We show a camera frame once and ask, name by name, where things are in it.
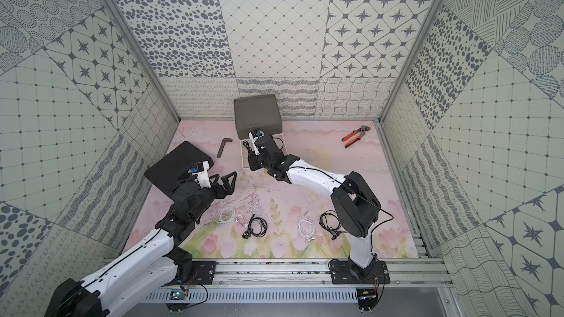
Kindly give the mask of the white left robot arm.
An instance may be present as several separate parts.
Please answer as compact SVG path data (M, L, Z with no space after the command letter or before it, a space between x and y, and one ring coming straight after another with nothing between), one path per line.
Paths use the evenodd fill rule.
M100 270L54 290L46 316L123 316L162 286L209 285L216 262L194 261L182 243L195 230L211 204L234 193L237 174L207 177L205 172L180 181L173 203L155 228Z

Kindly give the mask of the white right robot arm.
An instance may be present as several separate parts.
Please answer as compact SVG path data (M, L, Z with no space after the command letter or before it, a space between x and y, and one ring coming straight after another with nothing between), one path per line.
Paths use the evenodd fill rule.
M343 229L351 235L349 260L360 269L375 261L372 234L382 209L380 201L360 173L332 173L310 165L298 156L285 154L271 134L260 129L249 133L248 164L252 171L264 169L277 181L302 186L331 200Z

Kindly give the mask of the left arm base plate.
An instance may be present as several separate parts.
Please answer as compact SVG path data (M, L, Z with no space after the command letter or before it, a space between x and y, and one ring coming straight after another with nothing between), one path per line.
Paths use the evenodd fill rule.
M179 268L176 281L179 284L211 285L214 280L217 261L190 261Z

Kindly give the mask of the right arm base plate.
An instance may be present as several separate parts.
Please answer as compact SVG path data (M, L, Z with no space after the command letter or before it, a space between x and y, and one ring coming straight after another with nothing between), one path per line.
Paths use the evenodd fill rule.
M332 259L328 262L331 281L334 285L346 284L389 284L389 270L385 261L374 257L368 267L361 268L350 259Z

